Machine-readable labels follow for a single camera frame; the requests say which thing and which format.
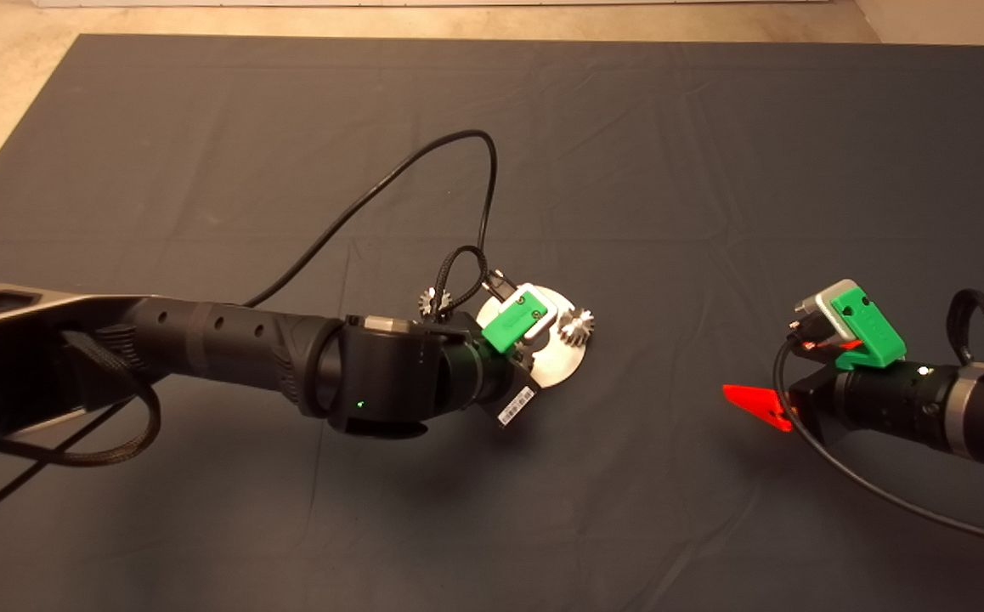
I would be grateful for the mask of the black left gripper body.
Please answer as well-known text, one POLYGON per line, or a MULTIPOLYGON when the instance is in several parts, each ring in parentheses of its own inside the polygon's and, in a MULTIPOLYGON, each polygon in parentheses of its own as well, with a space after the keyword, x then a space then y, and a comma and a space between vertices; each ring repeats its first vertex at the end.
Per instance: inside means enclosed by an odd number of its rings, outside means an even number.
POLYGON ((466 346, 475 352, 478 382, 467 404, 480 408, 500 428, 509 428, 538 398, 532 360, 515 343, 501 352, 481 328, 467 330, 466 346))

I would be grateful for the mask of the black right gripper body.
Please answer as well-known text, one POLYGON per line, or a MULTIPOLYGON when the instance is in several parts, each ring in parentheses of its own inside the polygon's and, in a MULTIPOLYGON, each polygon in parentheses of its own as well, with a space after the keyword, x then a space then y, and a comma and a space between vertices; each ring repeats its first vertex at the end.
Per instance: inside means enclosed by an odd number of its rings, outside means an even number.
POLYGON ((813 438, 829 446, 868 430, 947 448, 944 410, 951 365, 888 365, 821 371, 791 384, 791 405, 813 438))

